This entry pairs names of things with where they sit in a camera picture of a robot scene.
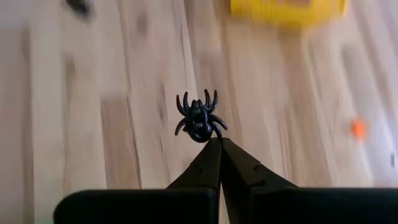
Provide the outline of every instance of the yellow object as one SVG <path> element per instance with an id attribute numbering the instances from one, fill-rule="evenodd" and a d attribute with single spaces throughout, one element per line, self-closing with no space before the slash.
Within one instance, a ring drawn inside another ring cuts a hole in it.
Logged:
<path id="1" fill-rule="evenodd" d="M 231 13 L 278 26 L 306 28 L 342 16 L 348 0 L 231 0 Z"/>

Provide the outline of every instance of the spider leg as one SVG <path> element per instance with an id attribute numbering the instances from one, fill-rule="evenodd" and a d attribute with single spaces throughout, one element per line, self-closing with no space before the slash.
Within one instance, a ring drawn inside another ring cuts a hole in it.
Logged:
<path id="1" fill-rule="evenodd" d="M 214 110 L 217 107 L 217 102 L 218 102 L 218 94 L 217 94 L 217 90 L 214 91 L 214 99 L 213 102 L 209 108 L 209 114 L 211 114 L 212 112 L 214 112 Z"/>
<path id="2" fill-rule="evenodd" d="M 220 124 L 221 127 L 223 127 L 225 130 L 228 130 L 228 126 L 226 125 L 226 123 L 221 118 L 217 117 L 216 115 L 211 114 L 210 121 L 216 122 L 216 123 Z"/>
<path id="3" fill-rule="evenodd" d="M 216 124 L 210 124 L 210 126 L 211 126 L 211 127 L 213 128 L 213 130 L 216 132 L 218 140 L 220 140 L 220 142 L 222 142 L 222 140 L 223 140 L 223 135 L 222 135 L 222 133 L 221 133 L 220 127 L 217 126 Z"/>
<path id="4" fill-rule="evenodd" d="M 178 95 L 177 95 L 177 109 L 183 116 L 187 115 L 187 113 L 185 112 L 185 110 L 181 106 L 180 96 L 178 96 Z"/>
<path id="5" fill-rule="evenodd" d="M 178 124 L 177 127 L 175 128 L 175 135 L 176 135 L 176 136 L 178 135 L 178 132 L 180 132 L 180 129 L 181 129 L 184 125 L 186 125 L 186 122 L 187 122 L 187 119 L 186 119 L 186 118 L 182 119 L 182 120 L 179 122 L 179 124 Z"/>
<path id="6" fill-rule="evenodd" d="M 209 107 L 210 107 L 210 103 L 211 103 L 211 99 L 210 99 L 209 91 L 207 91 L 207 90 L 205 90 L 205 97 L 206 97 L 205 106 L 206 106 L 207 108 L 209 108 Z"/>
<path id="7" fill-rule="evenodd" d="M 185 110 L 188 110 L 190 108 L 188 105 L 188 92 L 185 92 L 184 94 L 183 105 Z"/>

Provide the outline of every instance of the spider body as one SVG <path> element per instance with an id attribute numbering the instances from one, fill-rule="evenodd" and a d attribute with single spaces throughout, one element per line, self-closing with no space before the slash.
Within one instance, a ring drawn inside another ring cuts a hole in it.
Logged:
<path id="1" fill-rule="evenodd" d="M 183 131 L 196 142 L 207 142 L 211 138 L 213 131 L 216 132 L 218 139 L 222 139 L 221 129 L 216 123 L 221 125 L 225 130 L 228 129 L 227 125 L 219 117 L 212 114 L 217 107 L 217 91 L 214 92 L 213 102 L 210 100 L 210 95 L 205 90 L 206 102 L 203 104 L 201 100 L 193 100 L 191 106 L 188 105 L 188 93 L 185 92 L 183 99 L 183 106 L 180 102 L 180 97 L 177 95 L 177 108 L 179 112 L 184 115 L 177 128 L 175 135 L 184 127 Z"/>

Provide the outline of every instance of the toy spider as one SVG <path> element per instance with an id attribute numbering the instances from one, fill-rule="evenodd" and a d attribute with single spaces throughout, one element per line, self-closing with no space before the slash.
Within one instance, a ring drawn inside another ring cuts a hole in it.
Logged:
<path id="1" fill-rule="evenodd" d="M 178 111 L 184 115 L 177 128 L 175 135 L 178 135 L 180 129 L 184 127 L 183 131 L 189 134 L 192 140 L 202 143 L 210 140 L 213 131 L 216 132 L 219 140 L 222 140 L 221 129 L 215 123 L 220 124 L 225 130 L 228 130 L 225 122 L 213 115 L 212 112 L 217 107 L 217 91 L 214 91 L 213 102 L 210 100 L 210 94 L 205 90 L 206 103 L 203 105 L 201 100 L 193 100 L 191 107 L 188 105 L 188 92 L 185 92 L 183 99 L 183 106 L 181 106 L 180 97 L 177 95 L 177 108 Z"/>

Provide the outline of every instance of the orange object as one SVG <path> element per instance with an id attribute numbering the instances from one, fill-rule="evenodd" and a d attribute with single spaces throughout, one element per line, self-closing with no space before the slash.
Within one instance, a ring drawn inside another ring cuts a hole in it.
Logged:
<path id="1" fill-rule="evenodd" d="M 351 122 L 351 132 L 353 135 L 360 140 L 366 137 L 366 123 L 359 118 L 355 118 Z"/>

